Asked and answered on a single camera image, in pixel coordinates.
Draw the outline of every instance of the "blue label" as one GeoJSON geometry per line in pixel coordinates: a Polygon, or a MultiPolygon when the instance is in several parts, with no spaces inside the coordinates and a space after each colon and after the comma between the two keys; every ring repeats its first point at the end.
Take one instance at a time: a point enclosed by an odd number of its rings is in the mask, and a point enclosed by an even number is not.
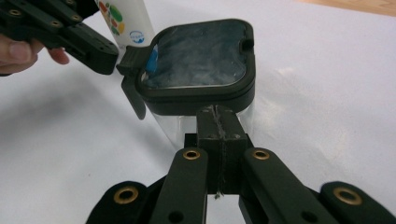
{"type": "Polygon", "coordinates": [[[132,31],[129,34],[129,37],[131,37],[132,41],[134,41],[136,44],[141,44],[145,41],[145,36],[140,31],[132,31]]]}

